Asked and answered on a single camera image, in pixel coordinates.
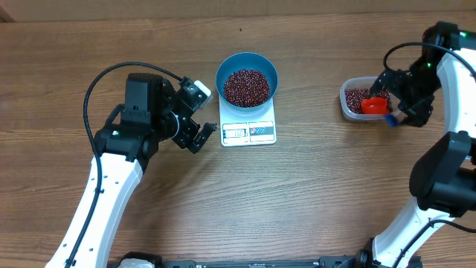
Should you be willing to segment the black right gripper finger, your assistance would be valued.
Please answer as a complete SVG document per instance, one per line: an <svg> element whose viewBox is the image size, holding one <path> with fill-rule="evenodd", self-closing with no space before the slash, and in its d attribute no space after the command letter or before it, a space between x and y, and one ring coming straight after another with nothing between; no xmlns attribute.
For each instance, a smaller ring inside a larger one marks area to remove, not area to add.
<svg viewBox="0 0 476 268"><path fill-rule="evenodd" d="M383 71L374 81L373 85L369 88L369 97L377 97L383 92L387 91L387 84L390 79L390 72Z"/></svg>
<svg viewBox="0 0 476 268"><path fill-rule="evenodd" d="M405 120L407 117L407 114L398 109L396 112L393 113L394 126L399 127L402 125L406 125Z"/></svg>

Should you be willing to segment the red measuring scoop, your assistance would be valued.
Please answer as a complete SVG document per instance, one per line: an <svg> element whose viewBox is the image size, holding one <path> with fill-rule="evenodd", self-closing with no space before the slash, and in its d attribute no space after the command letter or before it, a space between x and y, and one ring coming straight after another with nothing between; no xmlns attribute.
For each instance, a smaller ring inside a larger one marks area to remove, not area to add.
<svg viewBox="0 0 476 268"><path fill-rule="evenodd" d="M373 97L364 99L361 102L361 110L364 114L382 115L391 127L399 125L397 118L390 112L386 98Z"/></svg>

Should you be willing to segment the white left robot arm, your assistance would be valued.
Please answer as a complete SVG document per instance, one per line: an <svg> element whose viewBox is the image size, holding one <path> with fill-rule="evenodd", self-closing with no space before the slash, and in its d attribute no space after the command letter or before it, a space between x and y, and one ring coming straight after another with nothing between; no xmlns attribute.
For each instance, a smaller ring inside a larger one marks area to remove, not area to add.
<svg viewBox="0 0 476 268"><path fill-rule="evenodd" d="M124 102L94 136L97 156L71 224L48 267L106 267L126 205L161 141L198 153L216 125L200 126L193 113L213 93L184 77L179 90L157 75L131 73Z"/></svg>

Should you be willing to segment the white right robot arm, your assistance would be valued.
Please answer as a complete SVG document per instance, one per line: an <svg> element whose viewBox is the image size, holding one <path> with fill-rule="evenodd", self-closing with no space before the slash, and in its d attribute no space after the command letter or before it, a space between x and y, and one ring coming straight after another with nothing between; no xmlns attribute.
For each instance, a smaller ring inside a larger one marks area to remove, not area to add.
<svg viewBox="0 0 476 268"><path fill-rule="evenodd" d="M425 30L417 44L421 56L407 70L385 66L369 88L371 97L382 91L399 99L398 120L391 125L422 127L433 112L434 93L443 91L445 133L414 165L411 198L393 222L370 239L346 267L421 267L415 252L443 226L464 232L470 228L455 219L475 210L475 33L450 22Z"/></svg>

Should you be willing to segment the white digital kitchen scale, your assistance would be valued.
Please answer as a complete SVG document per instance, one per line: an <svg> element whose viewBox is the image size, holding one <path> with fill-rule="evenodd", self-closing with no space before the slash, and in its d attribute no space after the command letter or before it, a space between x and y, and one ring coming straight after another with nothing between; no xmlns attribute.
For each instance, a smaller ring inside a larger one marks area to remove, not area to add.
<svg viewBox="0 0 476 268"><path fill-rule="evenodd" d="M219 118L223 147L270 145L277 141L273 100L262 106L241 108L220 98Z"/></svg>

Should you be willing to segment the red beans in bowl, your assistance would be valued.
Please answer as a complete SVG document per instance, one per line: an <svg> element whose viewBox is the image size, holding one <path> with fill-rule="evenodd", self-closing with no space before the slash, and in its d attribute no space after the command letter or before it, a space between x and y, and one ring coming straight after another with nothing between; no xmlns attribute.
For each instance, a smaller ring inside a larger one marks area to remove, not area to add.
<svg viewBox="0 0 476 268"><path fill-rule="evenodd" d="M270 84L261 71L243 68L228 76L223 86L223 95L234 106L256 107L269 99Z"/></svg>

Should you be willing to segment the blue plastic bowl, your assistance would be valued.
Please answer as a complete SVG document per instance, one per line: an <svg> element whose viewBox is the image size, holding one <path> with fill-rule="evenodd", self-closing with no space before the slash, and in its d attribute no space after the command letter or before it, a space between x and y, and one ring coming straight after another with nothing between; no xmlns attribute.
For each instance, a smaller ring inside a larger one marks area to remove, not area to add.
<svg viewBox="0 0 476 268"><path fill-rule="evenodd" d="M216 90L219 93L220 98L223 98L225 100L225 97L223 95L223 86L228 76L233 72L243 68L261 71L267 77L268 83L270 84L270 97L267 101L272 100L275 93L277 92L277 87L279 85L277 69L275 68L273 63L266 57L253 52L241 52L238 54L234 54L228 57L220 64L218 70L216 71L215 79Z"/></svg>

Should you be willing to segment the red adzuki beans in container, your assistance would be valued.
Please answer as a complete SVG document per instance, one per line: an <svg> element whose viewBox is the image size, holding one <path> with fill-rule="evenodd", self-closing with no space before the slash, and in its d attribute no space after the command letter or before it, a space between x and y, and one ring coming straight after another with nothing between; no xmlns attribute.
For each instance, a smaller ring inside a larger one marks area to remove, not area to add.
<svg viewBox="0 0 476 268"><path fill-rule="evenodd" d="M361 110L361 102L364 99L368 99L369 97L369 89L348 89L345 93L347 105L350 110L357 114L364 114ZM393 111L392 103L390 100L390 93L383 92L381 95L377 96L378 98L386 98L388 101L388 106L390 112Z"/></svg>

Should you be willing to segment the clear plastic bean container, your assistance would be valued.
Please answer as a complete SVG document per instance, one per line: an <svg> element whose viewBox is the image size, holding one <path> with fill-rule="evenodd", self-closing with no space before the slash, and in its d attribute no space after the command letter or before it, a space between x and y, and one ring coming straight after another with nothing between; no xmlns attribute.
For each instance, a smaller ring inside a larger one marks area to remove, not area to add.
<svg viewBox="0 0 476 268"><path fill-rule="evenodd" d="M350 110L347 105L345 93L348 89L364 89L370 88L374 82L376 81L377 76L366 76L366 77L356 77L351 78L344 82L344 84L340 88L339 97L340 97L340 104L341 104L341 111L343 116L348 121L381 121L384 120L385 117L383 115L376 115L376 114L357 114Z"/></svg>

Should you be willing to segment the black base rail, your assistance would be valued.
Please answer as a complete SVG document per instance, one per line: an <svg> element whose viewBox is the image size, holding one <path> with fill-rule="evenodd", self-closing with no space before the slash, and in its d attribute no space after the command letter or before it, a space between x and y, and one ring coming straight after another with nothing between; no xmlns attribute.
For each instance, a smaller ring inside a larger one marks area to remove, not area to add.
<svg viewBox="0 0 476 268"><path fill-rule="evenodd" d="M367 262L365 253L354 256L323 256L308 260L274 260L274 261L216 261L197 262L163 261L159 255L143 252L128 252L115 263L107 264L107 268L118 267L157 267L157 268L350 268L350 267L384 267L377 262Z"/></svg>

